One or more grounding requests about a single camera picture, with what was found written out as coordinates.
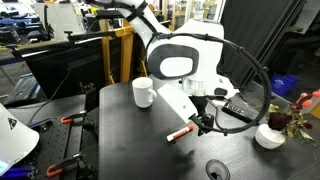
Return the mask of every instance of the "small cylindrical object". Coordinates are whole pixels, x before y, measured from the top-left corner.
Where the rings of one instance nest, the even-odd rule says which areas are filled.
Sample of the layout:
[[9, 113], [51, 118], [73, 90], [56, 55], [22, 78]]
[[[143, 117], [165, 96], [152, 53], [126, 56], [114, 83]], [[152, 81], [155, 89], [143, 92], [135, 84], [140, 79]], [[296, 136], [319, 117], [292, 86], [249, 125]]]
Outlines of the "small cylindrical object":
[[185, 127], [175, 133], [170, 134], [169, 136], [167, 136], [167, 140], [172, 141], [172, 140], [178, 139], [179, 137], [187, 134], [188, 132], [193, 131], [193, 129], [194, 129], [194, 125], [191, 124], [188, 127]]

